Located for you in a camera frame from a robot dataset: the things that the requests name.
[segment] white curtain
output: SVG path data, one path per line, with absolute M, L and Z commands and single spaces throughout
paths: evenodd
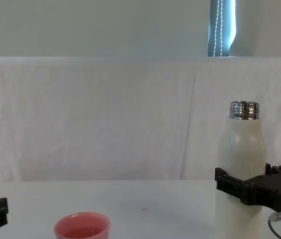
M 236 0 L 230 56 L 281 56 L 281 0 Z

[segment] cable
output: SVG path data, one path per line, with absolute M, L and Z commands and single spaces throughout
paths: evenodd
M 268 219 L 268 226 L 270 228 L 270 230 L 272 231 L 273 234 L 275 234 L 276 237 L 278 237 L 279 239 L 281 239 L 281 236 L 275 231 L 275 229 L 272 227 L 271 225 L 271 221 Z
M 271 222 L 279 222 L 281 221 L 281 212 L 279 213 L 272 213 L 268 218 L 268 226 L 271 230 L 271 232 L 279 239 L 281 239 L 281 236 L 274 230 L 274 228 L 271 225 Z

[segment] cup rim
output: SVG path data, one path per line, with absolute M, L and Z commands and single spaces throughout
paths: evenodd
M 56 230 L 56 227 L 58 226 L 58 224 L 60 222 L 62 222 L 63 220 L 66 220 L 66 219 L 71 218 L 73 216 L 79 217 L 79 216 L 86 216 L 86 215 L 91 215 L 91 214 L 93 216 L 97 217 L 97 218 L 101 218 L 102 220 L 104 220 L 104 222 L 106 223 L 106 228 L 102 232 L 100 232 L 100 233 L 98 233 L 98 234 L 96 234 L 94 236 L 88 237 L 88 239 L 95 239 L 96 237 L 100 237 L 100 236 L 108 233 L 109 229 L 110 229 L 110 226 L 111 226 L 111 221 L 110 221 L 110 219 L 107 216 L 105 216 L 102 213 L 97 213 L 97 212 L 79 212 L 79 213 L 72 213 L 72 214 L 67 215 L 67 216 L 61 218 L 60 220 L 58 220 L 57 223 L 54 225 L 54 229 L 53 229 L 54 230 L 54 234 L 57 237 L 62 237 L 63 239 L 72 239 L 72 238 L 67 238 L 67 237 L 59 234 L 59 232 Z

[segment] wall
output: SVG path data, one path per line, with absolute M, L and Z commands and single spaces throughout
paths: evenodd
M 236 0 L 231 56 L 281 56 L 281 0 Z
M 208 0 L 0 0 L 0 56 L 207 56 Z

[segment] window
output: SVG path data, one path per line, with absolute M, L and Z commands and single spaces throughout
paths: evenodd
M 230 46 L 234 41 L 235 36 L 236 36 L 235 0 L 210 0 L 208 56 L 221 56 L 221 39 L 222 39 L 222 56 L 228 56 Z

